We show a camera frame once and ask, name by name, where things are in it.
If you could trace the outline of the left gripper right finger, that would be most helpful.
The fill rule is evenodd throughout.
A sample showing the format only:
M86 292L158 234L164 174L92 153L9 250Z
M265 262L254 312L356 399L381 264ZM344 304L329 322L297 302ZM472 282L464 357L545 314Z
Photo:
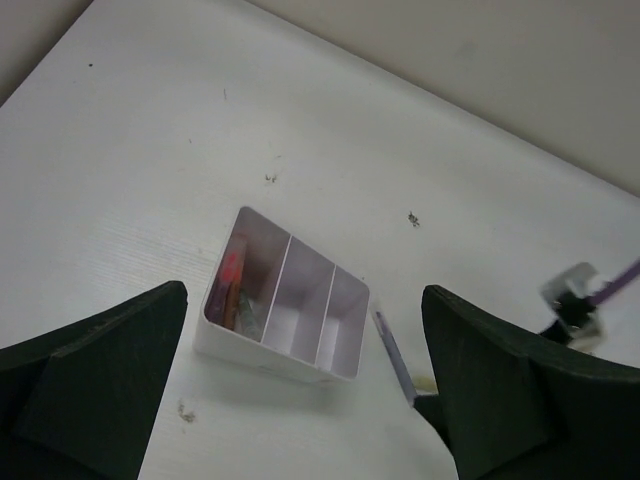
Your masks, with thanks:
M423 331L461 479L636 479L639 371L572 350L449 290Z

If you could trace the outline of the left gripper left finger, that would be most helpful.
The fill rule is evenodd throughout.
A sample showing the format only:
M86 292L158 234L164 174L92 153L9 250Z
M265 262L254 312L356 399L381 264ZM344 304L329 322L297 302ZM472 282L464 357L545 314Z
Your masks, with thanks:
M187 306L169 281L2 349L2 478L137 478Z

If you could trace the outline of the purple pen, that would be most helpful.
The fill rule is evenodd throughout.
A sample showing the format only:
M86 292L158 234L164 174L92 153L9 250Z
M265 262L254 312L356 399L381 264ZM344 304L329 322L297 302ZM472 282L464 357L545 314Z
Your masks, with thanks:
M379 307L373 308L372 317L402 393L405 396L408 405L410 407L414 407L417 391L413 385L407 366L402 358L401 352L389 328L386 318Z

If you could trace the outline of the green pen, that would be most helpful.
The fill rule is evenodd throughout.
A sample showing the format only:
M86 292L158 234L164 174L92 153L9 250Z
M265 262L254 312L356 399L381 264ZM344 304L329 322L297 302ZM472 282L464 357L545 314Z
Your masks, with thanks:
M249 297L243 289L239 293L236 331L256 342L262 338L262 327L253 313Z

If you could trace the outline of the red pen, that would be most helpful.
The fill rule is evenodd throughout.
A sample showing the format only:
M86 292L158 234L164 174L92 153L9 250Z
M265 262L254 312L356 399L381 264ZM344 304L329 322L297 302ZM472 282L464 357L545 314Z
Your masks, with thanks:
M227 245L212 289L211 320L228 330L235 328L235 310L238 304L247 251L247 238L233 235Z

